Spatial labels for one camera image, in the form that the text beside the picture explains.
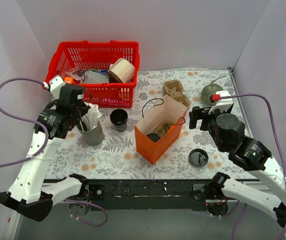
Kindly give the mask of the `black coffee cup lid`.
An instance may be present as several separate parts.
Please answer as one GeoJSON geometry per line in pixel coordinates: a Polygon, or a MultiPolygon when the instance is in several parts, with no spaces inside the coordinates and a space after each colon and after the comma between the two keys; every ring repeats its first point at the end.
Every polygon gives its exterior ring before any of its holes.
{"type": "Polygon", "coordinates": [[[202,149],[193,149],[189,154],[188,161],[195,167],[203,167],[208,163],[208,154],[202,149]]]}

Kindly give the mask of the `red plastic shopping basket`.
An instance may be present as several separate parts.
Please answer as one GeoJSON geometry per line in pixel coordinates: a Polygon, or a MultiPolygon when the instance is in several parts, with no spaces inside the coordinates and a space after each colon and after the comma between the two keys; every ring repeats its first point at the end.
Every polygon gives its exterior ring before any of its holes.
{"type": "Polygon", "coordinates": [[[84,98],[101,108],[131,108],[140,65],[136,41],[64,41],[49,65],[46,82],[60,76],[84,87],[84,98]]]}

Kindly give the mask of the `orange paper bag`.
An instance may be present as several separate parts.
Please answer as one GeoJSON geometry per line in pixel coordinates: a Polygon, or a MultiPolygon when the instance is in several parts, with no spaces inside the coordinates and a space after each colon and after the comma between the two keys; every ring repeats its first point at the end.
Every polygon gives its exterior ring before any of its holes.
{"type": "Polygon", "coordinates": [[[156,102],[149,110],[142,109],[142,117],[135,124],[135,140],[137,152],[153,165],[178,139],[187,107],[168,95],[151,101],[156,102]],[[155,133],[161,123],[165,123],[169,130],[154,142],[147,135],[155,133]]]}

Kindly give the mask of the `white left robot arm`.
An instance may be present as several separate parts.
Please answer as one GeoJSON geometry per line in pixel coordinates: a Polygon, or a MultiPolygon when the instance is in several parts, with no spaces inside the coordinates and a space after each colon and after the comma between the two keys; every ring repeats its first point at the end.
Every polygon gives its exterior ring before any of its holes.
{"type": "Polygon", "coordinates": [[[75,173],[51,186],[43,186],[56,151],[89,109],[84,103],[82,86],[65,83],[58,75],[44,85],[55,100],[38,116],[28,160],[10,188],[0,193],[0,204],[37,222],[43,221],[59,202],[69,197],[84,200],[89,194],[87,179],[75,173]]]}

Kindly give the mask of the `black printed coffee cup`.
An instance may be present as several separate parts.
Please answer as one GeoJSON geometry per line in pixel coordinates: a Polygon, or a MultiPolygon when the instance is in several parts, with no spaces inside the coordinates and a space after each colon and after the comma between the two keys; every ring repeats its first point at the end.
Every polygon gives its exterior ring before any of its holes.
{"type": "Polygon", "coordinates": [[[124,132],[127,128],[128,114],[123,109],[115,109],[110,114],[110,121],[118,132],[124,132]]]}

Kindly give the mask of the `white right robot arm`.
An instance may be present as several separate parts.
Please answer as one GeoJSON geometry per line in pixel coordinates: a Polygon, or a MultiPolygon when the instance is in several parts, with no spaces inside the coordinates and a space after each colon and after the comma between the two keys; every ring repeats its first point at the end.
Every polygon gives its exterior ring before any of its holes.
{"type": "Polygon", "coordinates": [[[260,180],[271,193],[265,193],[217,172],[208,184],[196,191],[200,199],[227,197],[253,206],[268,214],[282,227],[278,236],[286,233],[286,166],[284,159],[278,164],[271,151],[260,141],[245,135],[245,124],[231,113],[233,96],[227,91],[218,91],[211,96],[212,107],[195,106],[189,112],[189,128],[207,131],[217,149],[228,153],[235,165],[260,180]]]}

